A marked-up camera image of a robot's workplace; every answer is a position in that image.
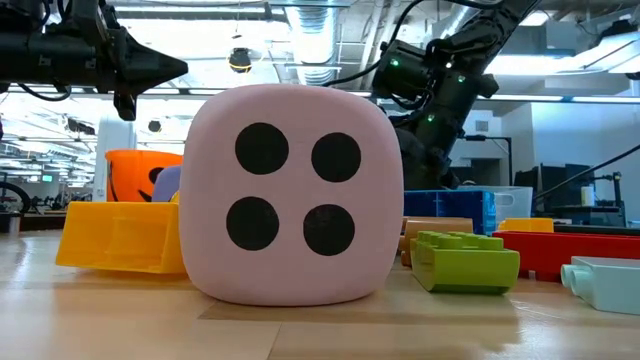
table surface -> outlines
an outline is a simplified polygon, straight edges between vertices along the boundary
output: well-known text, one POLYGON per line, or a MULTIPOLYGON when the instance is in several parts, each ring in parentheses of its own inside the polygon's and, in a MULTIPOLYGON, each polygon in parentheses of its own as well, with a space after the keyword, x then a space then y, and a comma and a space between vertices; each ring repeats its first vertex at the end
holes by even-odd
POLYGON ((354 302, 256 308, 184 276, 57 267, 59 232, 0 237, 0 359, 637 359, 640 316, 599 312, 560 284, 434 295, 397 265, 354 302))

blue box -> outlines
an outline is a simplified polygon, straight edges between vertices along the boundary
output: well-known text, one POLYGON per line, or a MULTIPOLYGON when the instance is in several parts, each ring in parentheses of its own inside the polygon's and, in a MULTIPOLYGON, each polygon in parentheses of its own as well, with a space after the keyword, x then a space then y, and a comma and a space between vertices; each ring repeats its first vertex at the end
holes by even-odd
POLYGON ((495 196, 475 190, 405 191, 404 216, 472 219, 475 234, 491 235, 496 230, 495 196))

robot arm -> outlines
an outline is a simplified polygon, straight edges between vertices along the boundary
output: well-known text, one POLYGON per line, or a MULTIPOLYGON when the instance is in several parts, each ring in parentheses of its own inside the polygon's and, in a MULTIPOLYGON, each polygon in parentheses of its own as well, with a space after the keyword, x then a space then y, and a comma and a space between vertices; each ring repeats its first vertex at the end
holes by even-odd
POLYGON ((67 93, 71 85, 94 86, 113 92, 122 119, 135 120, 139 94, 188 72, 185 62, 137 43, 104 0, 69 0, 61 22, 43 26, 49 1, 0 0, 0 93, 11 83, 67 93))
POLYGON ((478 95, 491 97, 498 91, 493 76, 484 71, 539 2, 504 0, 481 10, 451 37, 431 41, 425 50, 400 40, 382 49, 373 93, 415 110, 402 126, 424 145, 424 165, 414 170, 418 174, 413 178, 423 179, 417 187, 457 186, 449 171, 449 153, 464 135, 465 119, 478 95))

purple object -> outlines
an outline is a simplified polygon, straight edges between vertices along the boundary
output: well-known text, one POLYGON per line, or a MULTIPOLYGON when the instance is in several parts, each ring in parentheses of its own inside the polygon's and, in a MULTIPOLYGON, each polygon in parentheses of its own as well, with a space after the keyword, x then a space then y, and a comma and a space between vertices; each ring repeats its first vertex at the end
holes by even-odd
POLYGON ((171 201, 173 195, 180 188, 180 173, 182 166, 169 166, 158 174, 153 187, 152 202, 171 201))

green lego brick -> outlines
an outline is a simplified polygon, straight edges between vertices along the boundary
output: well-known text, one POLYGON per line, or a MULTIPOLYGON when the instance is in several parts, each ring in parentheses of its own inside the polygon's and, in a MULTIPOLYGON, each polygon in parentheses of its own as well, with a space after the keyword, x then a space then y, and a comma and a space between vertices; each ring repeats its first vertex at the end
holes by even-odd
POLYGON ((518 279, 520 254, 500 238, 420 232, 411 242, 413 274, 430 292, 503 294, 518 279))

